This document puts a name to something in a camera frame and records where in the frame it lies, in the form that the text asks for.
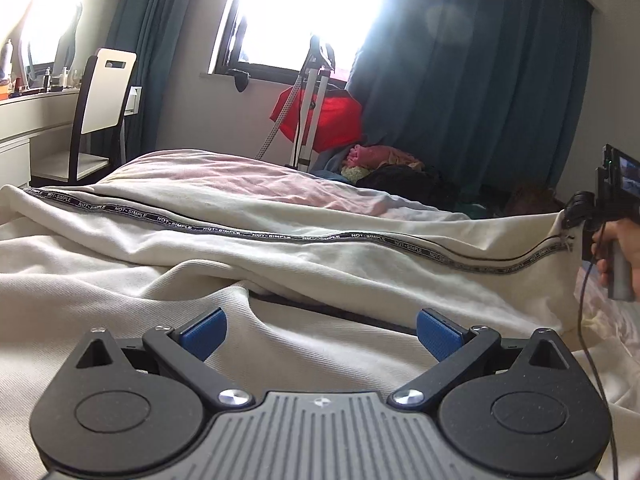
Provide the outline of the person right hand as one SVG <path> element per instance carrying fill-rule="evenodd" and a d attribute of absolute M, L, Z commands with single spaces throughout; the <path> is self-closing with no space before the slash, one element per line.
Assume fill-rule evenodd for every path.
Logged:
<path fill-rule="evenodd" d="M 640 229 L 636 222 L 630 219 L 620 219 L 606 222 L 600 230 L 592 236 L 591 252 L 596 258 L 599 282 L 602 287 L 610 286 L 610 281 L 617 282 L 619 278 L 629 278 L 631 289 L 634 291 L 634 301 L 639 301 L 639 266 L 640 266 Z M 628 269 L 623 270 L 615 264 L 615 257 L 608 254 L 613 246 L 620 248 Z"/>

